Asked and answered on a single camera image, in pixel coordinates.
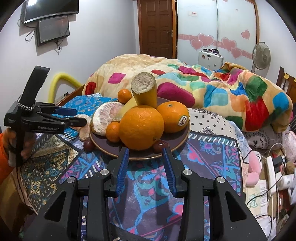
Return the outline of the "peeled pomelo flesh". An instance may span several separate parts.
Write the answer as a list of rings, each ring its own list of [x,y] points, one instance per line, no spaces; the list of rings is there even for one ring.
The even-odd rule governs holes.
[[[106,102],[95,111],[91,121],[91,130],[94,134],[105,136],[107,126],[123,108],[120,102]]]

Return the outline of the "tiny mandarin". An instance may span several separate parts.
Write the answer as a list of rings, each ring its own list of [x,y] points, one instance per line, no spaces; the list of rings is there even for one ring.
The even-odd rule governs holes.
[[[119,137],[119,123],[111,122],[106,128],[106,138],[112,142],[117,143],[120,141]]]

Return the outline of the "small mandarin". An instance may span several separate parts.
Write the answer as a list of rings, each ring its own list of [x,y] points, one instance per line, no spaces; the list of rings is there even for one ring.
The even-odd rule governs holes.
[[[121,89],[117,93],[117,98],[120,103],[126,104],[132,98],[132,93],[128,89]]]

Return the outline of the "large orange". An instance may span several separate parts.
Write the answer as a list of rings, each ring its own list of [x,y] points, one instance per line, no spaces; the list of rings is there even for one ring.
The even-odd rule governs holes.
[[[119,137],[129,149],[143,151],[160,140],[164,126],[164,119],[155,108],[139,105],[131,108],[122,117]]]

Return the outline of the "yellow foam tube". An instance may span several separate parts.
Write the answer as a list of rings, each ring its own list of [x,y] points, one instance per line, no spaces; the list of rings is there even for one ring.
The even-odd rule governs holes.
[[[72,89],[78,89],[83,84],[81,84],[78,80],[76,80],[74,77],[70,76],[67,73],[57,73],[53,80],[51,81],[50,88],[49,88],[49,94],[48,94],[48,102],[49,103],[55,103],[56,100],[56,94],[60,86],[67,85]]]

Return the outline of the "dark red date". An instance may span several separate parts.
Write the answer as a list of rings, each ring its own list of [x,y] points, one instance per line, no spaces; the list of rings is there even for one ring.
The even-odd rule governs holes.
[[[163,149],[168,148],[169,144],[165,141],[159,140],[155,142],[152,146],[154,153],[160,154],[163,152]]]
[[[93,144],[90,138],[85,140],[83,147],[86,153],[91,153],[96,149],[95,145]]]

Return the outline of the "pink plush toy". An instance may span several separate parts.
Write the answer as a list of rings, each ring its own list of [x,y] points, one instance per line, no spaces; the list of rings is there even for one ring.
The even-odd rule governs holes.
[[[246,178],[246,187],[255,186],[260,177],[262,166],[260,158],[256,155],[255,151],[251,151],[248,157],[248,173]]]

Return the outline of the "white power strip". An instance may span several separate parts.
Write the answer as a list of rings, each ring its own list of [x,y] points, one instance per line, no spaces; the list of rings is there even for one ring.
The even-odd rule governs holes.
[[[265,166],[267,171],[267,184],[269,196],[273,196],[276,193],[276,176],[272,156],[268,156],[266,158]]]

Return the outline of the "patterned patchwork bed cover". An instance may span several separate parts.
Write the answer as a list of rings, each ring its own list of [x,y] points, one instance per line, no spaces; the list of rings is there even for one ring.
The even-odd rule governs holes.
[[[83,98],[79,98],[65,108],[78,111],[83,102]],[[202,178],[214,180],[218,176],[224,177],[240,195],[242,158],[236,136],[237,126],[205,109],[190,109],[189,118],[190,132],[184,144],[174,151],[168,147],[173,157]],[[88,154],[63,141],[60,134],[43,135],[49,136],[48,140],[39,138],[41,148],[16,169],[37,215],[67,178],[90,178],[107,168],[109,161],[118,158],[98,148]],[[87,200],[85,196],[81,240],[87,240]],[[129,150],[123,191],[116,198],[108,198],[112,239],[125,232],[127,240],[179,240],[183,204],[183,198],[175,198],[170,192],[163,153],[158,158],[133,161]],[[210,240],[209,218],[209,203],[205,196],[203,240]]]

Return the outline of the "purple ceramic plate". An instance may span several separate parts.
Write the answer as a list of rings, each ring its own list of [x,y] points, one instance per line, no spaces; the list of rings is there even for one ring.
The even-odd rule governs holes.
[[[161,145],[174,151],[184,144],[190,132],[189,111],[181,102],[160,97],[133,97],[126,104],[111,101],[93,113],[89,132],[95,147],[109,156],[118,157],[127,147],[130,160],[158,158]]]

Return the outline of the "colourful checked blanket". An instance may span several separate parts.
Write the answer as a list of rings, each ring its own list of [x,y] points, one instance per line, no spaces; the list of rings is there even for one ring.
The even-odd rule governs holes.
[[[178,59],[120,55],[100,66],[88,78],[82,93],[115,98],[119,90],[130,89],[132,79],[141,72],[156,79],[158,97],[217,113],[244,132],[271,125],[281,133],[290,123],[290,97],[268,79],[230,62],[211,71]]]

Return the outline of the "brown wooden door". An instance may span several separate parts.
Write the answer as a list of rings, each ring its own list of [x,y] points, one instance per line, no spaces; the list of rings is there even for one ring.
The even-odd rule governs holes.
[[[140,54],[177,56],[176,1],[137,1]]]

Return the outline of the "wooden headboard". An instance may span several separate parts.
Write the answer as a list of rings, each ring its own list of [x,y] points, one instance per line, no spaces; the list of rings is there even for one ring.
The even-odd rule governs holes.
[[[296,97],[296,81],[295,77],[287,74],[283,67],[280,67],[276,85],[280,87],[295,102]]]

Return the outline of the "white appliance box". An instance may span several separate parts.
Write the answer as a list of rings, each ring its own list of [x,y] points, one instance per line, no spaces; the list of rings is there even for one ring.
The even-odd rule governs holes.
[[[219,54],[218,49],[203,49],[198,54],[198,64],[212,71],[220,69],[224,57]]]

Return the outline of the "small black wall monitor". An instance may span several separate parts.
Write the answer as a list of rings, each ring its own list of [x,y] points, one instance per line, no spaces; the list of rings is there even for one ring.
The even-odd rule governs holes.
[[[70,36],[68,16],[57,16],[38,20],[36,41],[37,46],[47,42],[64,39]]]

